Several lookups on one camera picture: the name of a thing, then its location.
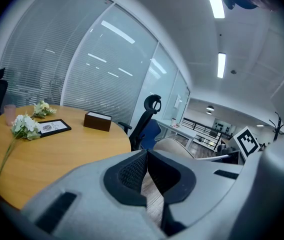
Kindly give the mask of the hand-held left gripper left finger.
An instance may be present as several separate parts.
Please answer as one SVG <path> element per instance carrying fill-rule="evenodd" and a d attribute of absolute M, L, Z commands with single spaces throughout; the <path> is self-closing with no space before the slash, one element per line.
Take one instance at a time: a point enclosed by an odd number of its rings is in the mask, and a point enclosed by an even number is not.
<path fill-rule="evenodd" d="M 61 240 L 163 240 L 141 194 L 146 173 L 145 150 L 87 163 L 38 192 L 21 213 Z"/>

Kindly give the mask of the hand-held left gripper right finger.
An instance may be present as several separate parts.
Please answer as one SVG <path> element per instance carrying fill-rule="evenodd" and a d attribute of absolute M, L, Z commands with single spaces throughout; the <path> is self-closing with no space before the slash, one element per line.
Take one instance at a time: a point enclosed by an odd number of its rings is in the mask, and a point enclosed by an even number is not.
<path fill-rule="evenodd" d="M 163 196 L 161 230 L 172 236 L 201 219 L 226 195 L 242 168 L 148 150 L 148 173 Z"/>

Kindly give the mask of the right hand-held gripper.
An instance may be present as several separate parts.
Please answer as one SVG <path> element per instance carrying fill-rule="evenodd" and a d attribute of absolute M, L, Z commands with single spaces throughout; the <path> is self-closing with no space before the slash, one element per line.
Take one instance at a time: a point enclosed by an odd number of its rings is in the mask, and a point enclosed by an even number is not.
<path fill-rule="evenodd" d="M 230 140 L 222 141 L 217 150 L 217 155 L 228 156 L 238 165 L 243 165 L 249 155 L 258 152 L 260 145 L 248 126 L 244 127 Z"/>

